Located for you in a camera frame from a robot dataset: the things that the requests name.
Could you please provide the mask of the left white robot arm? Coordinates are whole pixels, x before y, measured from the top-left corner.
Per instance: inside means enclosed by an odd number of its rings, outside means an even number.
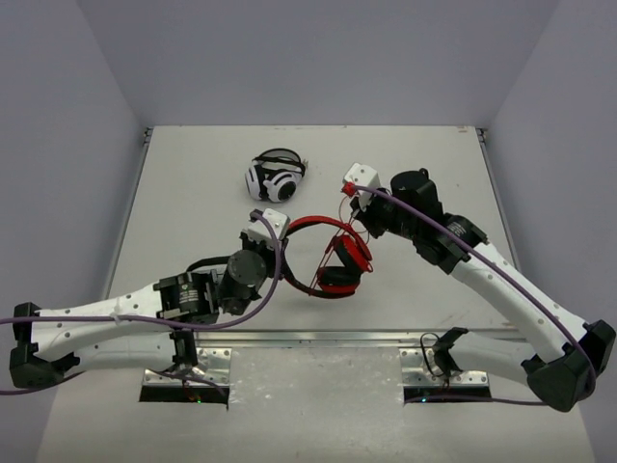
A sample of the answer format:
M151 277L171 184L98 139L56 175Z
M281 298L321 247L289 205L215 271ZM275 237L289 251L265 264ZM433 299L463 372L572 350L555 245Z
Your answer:
M241 235L230 256L200 259L177 275L115 298L62 310L28 302L13 310L13 386L55 387L94 369L146 368L182 374L200 363L195 334L219 329L223 313L239 317L282 271L282 242Z

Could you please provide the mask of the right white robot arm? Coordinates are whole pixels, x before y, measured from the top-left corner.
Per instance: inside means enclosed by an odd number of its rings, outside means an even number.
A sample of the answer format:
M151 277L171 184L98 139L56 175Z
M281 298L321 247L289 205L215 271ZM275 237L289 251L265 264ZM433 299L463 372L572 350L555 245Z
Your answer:
M615 330L555 303L470 219L444 211L427 170L400 173L384 188L374 169L354 164L342 184L353 218L372 237L388 232L410 240L421 258L473 290L523 335L513 342L453 327L430 345L424 357L429 371L445 379L467 370L492 373L526 385L537 404L559 412L594 393Z

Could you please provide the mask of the red black headphones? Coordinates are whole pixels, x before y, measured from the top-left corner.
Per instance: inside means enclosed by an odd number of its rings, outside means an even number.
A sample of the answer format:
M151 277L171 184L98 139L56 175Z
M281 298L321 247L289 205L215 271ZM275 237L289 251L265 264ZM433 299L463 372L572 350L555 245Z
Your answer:
M311 283L304 284L294 275L286 257L282 261L282 275L292 287L308 296L326 300L351 297L360 286L362 276L373 272L373 257L366 242L350 224L323 215L305 216L289 225L286 237L321 225L334 227L336 232L324 251Z

